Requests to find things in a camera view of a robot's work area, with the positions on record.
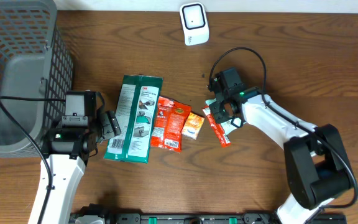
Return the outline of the red stick packet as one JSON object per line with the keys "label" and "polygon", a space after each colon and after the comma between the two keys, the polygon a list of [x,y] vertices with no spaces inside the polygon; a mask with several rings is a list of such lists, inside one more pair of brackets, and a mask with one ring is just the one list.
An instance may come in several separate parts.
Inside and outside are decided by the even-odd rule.
{"label": "red stick packet", "polygon": [[217,124],[211,114],[211,110],[209,106],[203,107],[203,113],[206,115],[209,125],[211,126],[212,130],[214,131],[215,135],[217,136],[219,143],[222,147],[228,147],[231,145],[230,140],[228,139],[226,133],[224,132],[222,126]]}

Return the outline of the red snack bag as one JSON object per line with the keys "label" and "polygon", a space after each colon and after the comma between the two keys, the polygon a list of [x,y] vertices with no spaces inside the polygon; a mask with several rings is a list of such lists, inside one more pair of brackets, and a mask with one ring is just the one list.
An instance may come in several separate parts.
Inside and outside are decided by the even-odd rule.
{"label": "red snack bag", "polygon": [[160,96],[150,145],[181,152],[181,131],[191,106]]}

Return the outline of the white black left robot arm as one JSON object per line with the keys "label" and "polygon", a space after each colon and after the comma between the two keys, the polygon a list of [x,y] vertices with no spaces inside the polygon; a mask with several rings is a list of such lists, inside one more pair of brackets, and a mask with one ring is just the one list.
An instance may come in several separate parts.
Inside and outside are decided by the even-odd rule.
{"label": "white black left robot arm", "polygon": [[40,180],[29,223],[68,223],[76,189],[98,144],[121,133],[99,92],[68,91],[65,111],[42,137]]}

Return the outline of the orange white small packet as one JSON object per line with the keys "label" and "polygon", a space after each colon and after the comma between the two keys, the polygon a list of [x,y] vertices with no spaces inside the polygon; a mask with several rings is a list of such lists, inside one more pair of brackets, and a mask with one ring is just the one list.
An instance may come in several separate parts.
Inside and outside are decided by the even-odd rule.
{"label": "orange white small packet", "polygon": [[183,136],[196,140],[203,123],[204,118],[202,116],[191,112],[185,121],[181,134]]}

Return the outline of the green white packet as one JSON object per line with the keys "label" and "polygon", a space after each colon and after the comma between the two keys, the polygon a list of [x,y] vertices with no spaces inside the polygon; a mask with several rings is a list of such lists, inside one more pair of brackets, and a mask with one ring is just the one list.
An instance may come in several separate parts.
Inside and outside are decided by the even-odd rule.
{"label": "green white packet", "polygon": [[104,158],[148,163],[162,77],[124,75],[116,107],[121,134],[111,138]]}

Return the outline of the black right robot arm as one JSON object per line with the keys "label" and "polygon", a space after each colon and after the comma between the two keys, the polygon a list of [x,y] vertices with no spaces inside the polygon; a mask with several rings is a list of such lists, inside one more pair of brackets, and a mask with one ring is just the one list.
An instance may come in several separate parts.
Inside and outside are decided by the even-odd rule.
{"label": "black right robot arm", "polygon": [[208,90],[215,94],[209,109],[218,124],[228,121],[236,128],[249,124],[283,149],[290,195],[271,215],[259,218],[267,223],[314,223],[348,190],[354,191],[348,205],[355,204],[357,181],[333,125],[317,126],[297,118],[264,89],[247,88],[235,68],[210,75]]}

